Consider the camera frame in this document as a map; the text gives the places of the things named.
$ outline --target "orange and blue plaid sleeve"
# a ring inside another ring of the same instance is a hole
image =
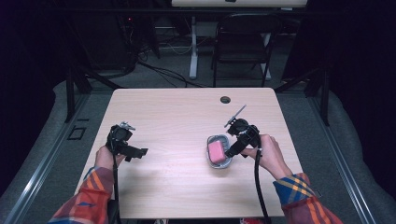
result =
[[[67,201],[49,223],[107,223],[107,203],[113,192],[111,170],[93,167],[74,197]]]
[[[342,223],[318,200],[306,174],[286,176],[274,186],[288,223]]]

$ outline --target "sponge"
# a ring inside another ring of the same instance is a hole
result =
[[[209,149],[209,159],[213,163],[225,161],[224,147],[220,140],[210,143],[207,147]]]

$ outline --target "hand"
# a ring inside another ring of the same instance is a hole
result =
[[[285,163],[279,143],[273,136],[268,134],[261,135],[262,140],[262,157],[260,166],[266,169],[276,180],[288,175],[292,175],[291,169]],[[241,154],[256,158],[257,148],[245,148]]]
[[[117,166],[120,165],[122,160],[125,159],[124,155],[116,156]],[[113,154],[108,150],[106,146],[102,146],[96,152],[95,166],[105,167],[109,170],[113,170]]]

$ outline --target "white desk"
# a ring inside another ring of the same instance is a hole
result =
[[[223,104],[220,97],[231,98]],[[116,90],[92,146],[83,176],[95,152],[106,143],[110,127],[129,121],[136,128],[131,146],[147,147],[141,160],[119,168],[122,218],[262,217],[254,182],[254,160],[238,155],[230,167],[212,168],[206,159],[210,135],[226,134],[224,124],[242,105],[238,118],[279,142],[290,169],[301,172],[288,127],[272,89]],[[261,169],[269,216],[283,216],[273,178]]]
[[[172,0],[173,7],[305,7],[307,0],[236,0],[226,2],[225,0]],[[198,53],[196,41],[196,21],[191,19],[191,65],[190,78],[197,78]],[[261,64],[264,71],[266,64]]]

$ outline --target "person's right hand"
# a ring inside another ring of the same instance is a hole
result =
[[[262,134],[262,157],[260,159],[260,166],[265,168],[276,180],[288,175],[292,172],[283,159],[280,151],[279,143],[273,136],[269,134]],[[255,159],[257,148],[245,148],[241,154],[248,155]]]

